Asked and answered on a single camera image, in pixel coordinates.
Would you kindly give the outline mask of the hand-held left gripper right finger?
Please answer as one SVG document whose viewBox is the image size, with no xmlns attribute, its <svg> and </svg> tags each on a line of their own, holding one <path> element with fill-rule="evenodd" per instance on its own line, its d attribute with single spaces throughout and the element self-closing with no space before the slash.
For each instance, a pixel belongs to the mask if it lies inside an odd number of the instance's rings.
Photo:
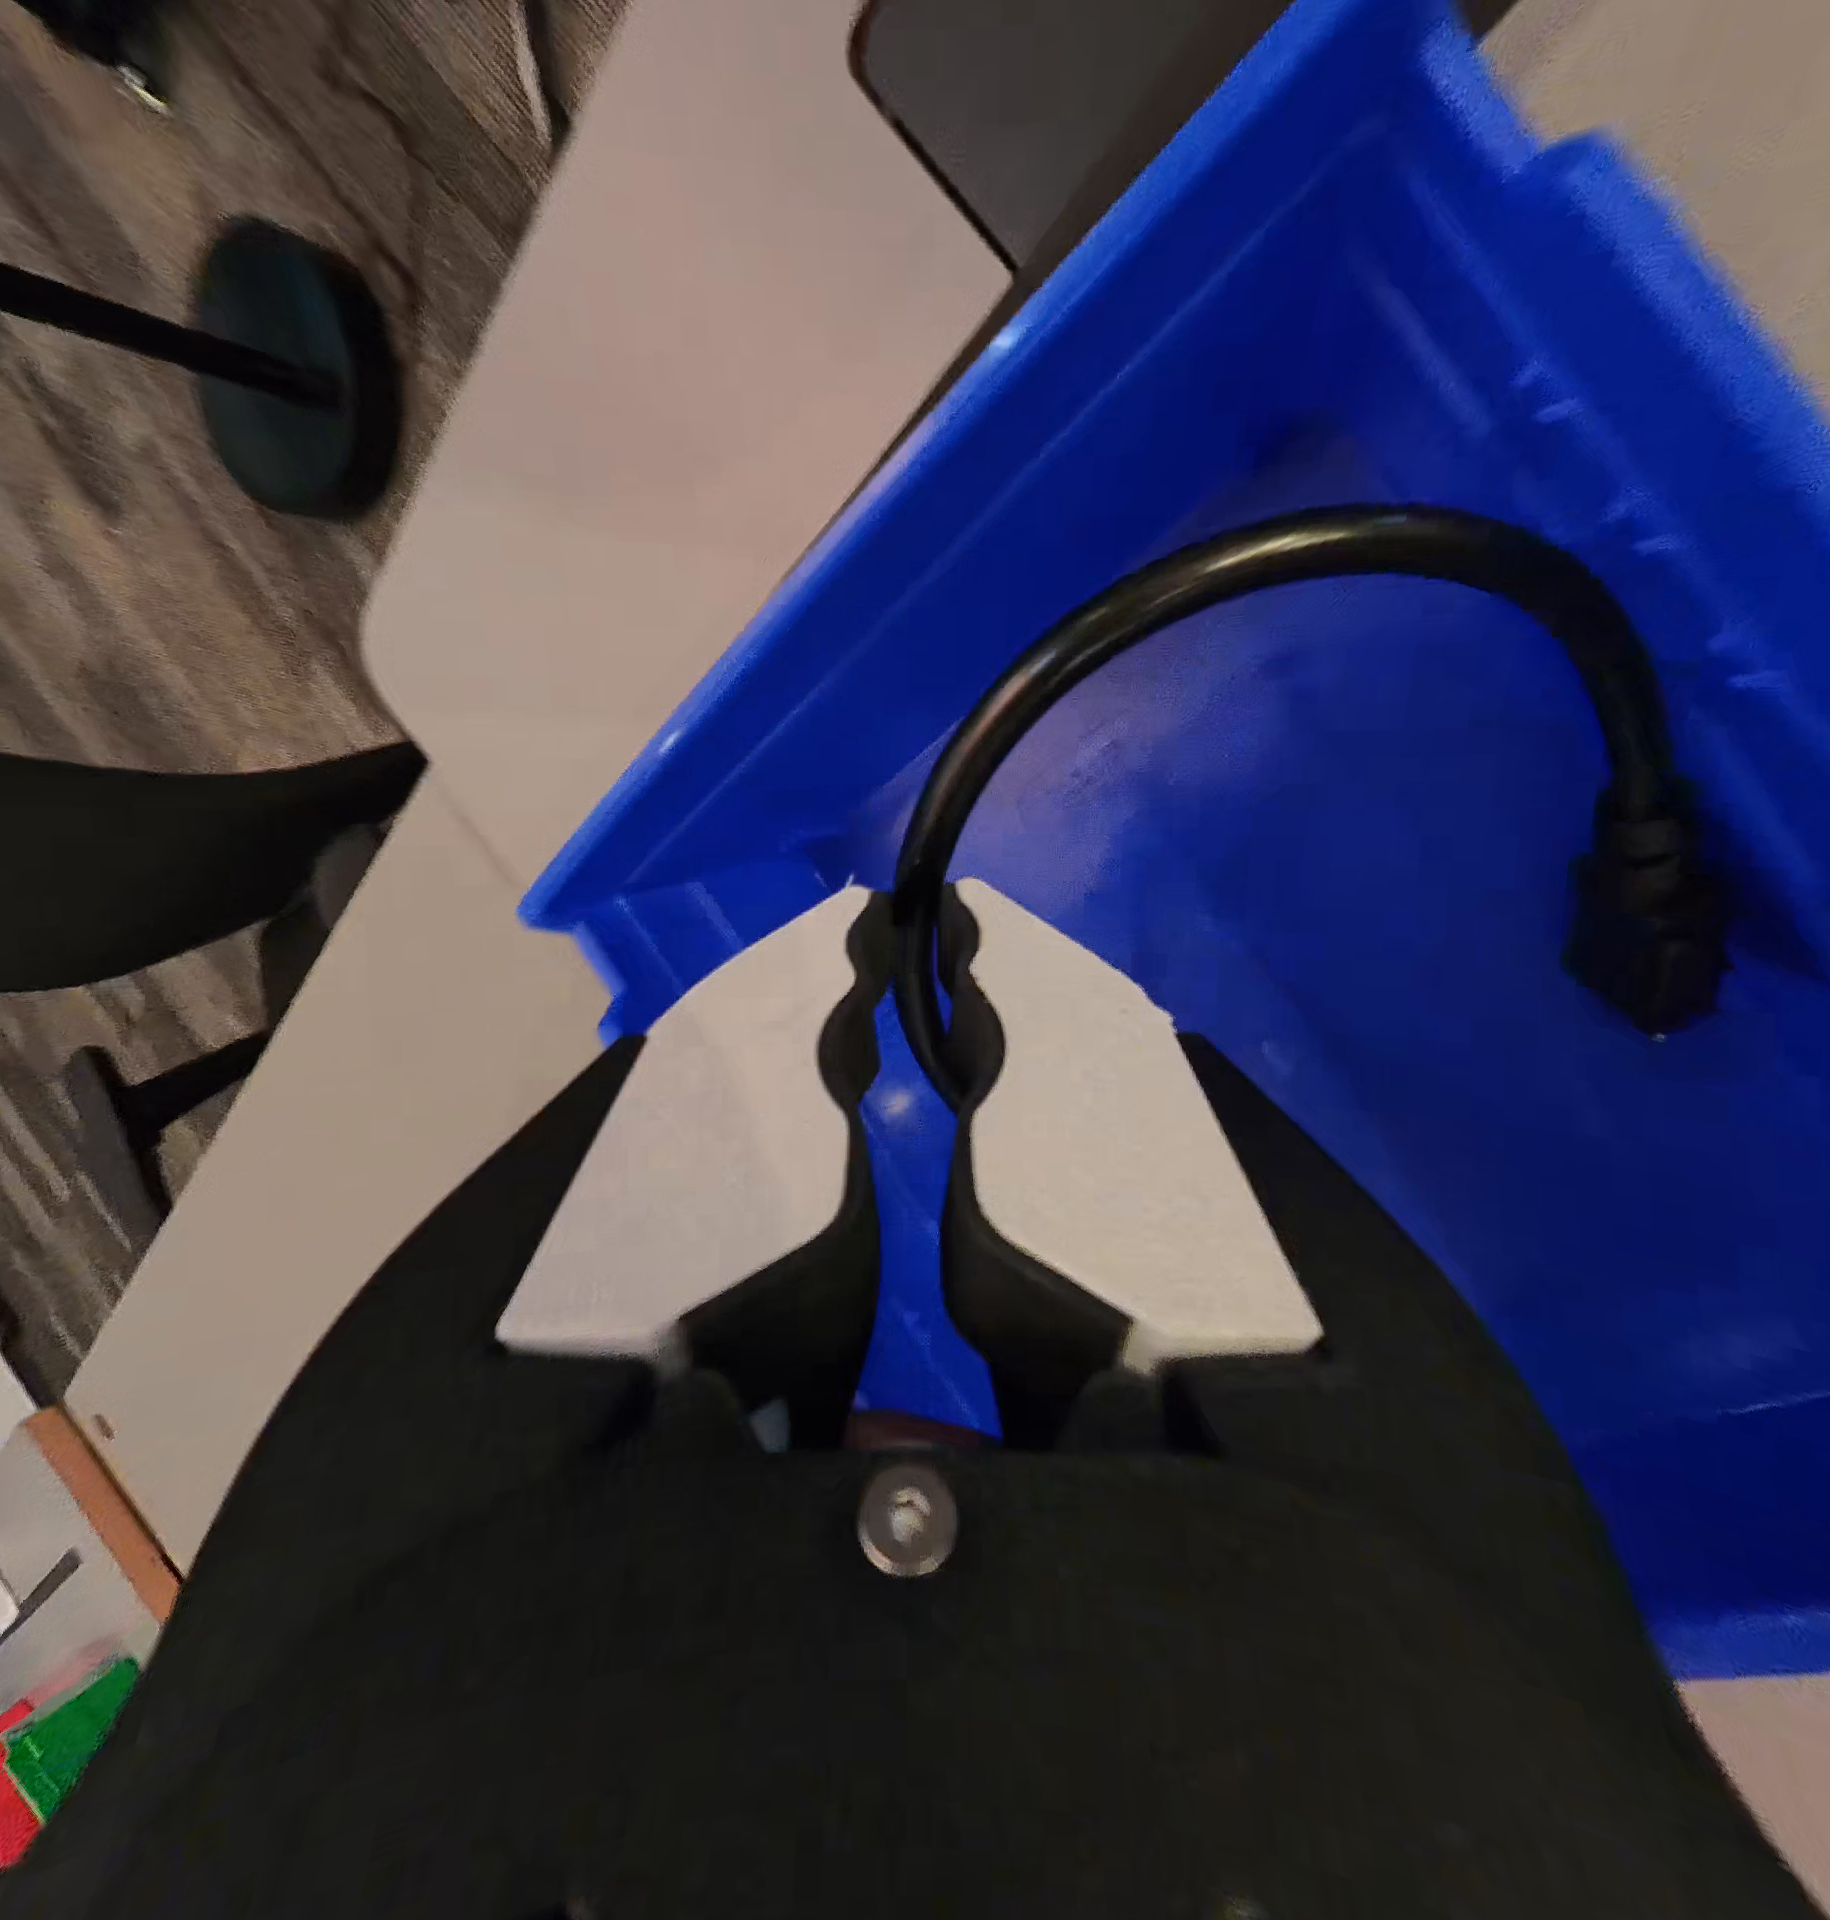
<svg viewBox="0 0 1830 1920">
<path fill-rule="evenodd" d="M 1279 1371 L 1325 1324 L 1174 1017 L 994 885 L 946 889 L 961 1107 L 944 1288 L 1010 1448 L 1053 1448 L 1103 1375 Z"/>
</svg>

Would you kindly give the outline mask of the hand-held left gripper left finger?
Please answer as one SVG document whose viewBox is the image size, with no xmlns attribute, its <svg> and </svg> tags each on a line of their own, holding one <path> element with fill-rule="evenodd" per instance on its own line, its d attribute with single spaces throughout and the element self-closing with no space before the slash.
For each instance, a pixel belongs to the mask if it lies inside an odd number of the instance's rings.
<svg viewBox="0 0 1830 1920">
<path fill-rule="evenodd" d="M 496 1324 L 527 1355 L 716 1373 L 840 1444 L 878 1308 L 863 1101 L 894 959 L 851 885 L 707 973 L 640 1036 Z"/>
</svg>

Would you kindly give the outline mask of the blue plastic bin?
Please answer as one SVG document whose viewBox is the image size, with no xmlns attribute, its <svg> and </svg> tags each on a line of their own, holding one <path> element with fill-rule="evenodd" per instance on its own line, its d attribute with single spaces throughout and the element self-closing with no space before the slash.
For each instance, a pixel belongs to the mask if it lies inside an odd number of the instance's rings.
<svg viewBox="0 0 1830 1920">
<path fill-rule="evenodd" d="M 848 881 L 1058 615 L 1421 500 L 1630 613 L 1730 901 L 1652 1041 L 1563 968 L 1605 758 L 1549 636 L 1307 584 L 1101 670 L 955 874 L 1097 948 L 1501 1335 L 1680 1678 L 1830 1671 L 1830 426 L 1622 158 L 1449 3 L 1295 3 L 1000 326 L 524 899 L 608 1039 Z"/>
</svg>

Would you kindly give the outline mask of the black cord connector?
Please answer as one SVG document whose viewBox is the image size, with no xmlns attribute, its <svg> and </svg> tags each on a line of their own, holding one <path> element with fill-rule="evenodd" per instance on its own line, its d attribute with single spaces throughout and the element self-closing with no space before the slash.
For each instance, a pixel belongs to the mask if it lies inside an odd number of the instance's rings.
<svg viewBox="0 0 1830 1920">
<path fill-rule="evenodd" d="M 1683 796 L 1649 804 L 1605 784 L 1573 865 L 1563 966 L 1654 1041 L 1719 1011 L 1731 970 L 1730 899 Z"/>
</svg>

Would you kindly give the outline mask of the black office chair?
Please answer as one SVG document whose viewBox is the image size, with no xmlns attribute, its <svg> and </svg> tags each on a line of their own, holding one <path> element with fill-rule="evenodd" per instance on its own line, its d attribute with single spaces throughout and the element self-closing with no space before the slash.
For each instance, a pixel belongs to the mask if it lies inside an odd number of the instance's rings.
<svg viewBox="0 0 1830 1920">
<path fill-rule="evenodd" d="M 280 914 L 422 774 L 414 743 L 260 774 L 0 751 L 0 993 L 88 987 Z"/>
</svg>

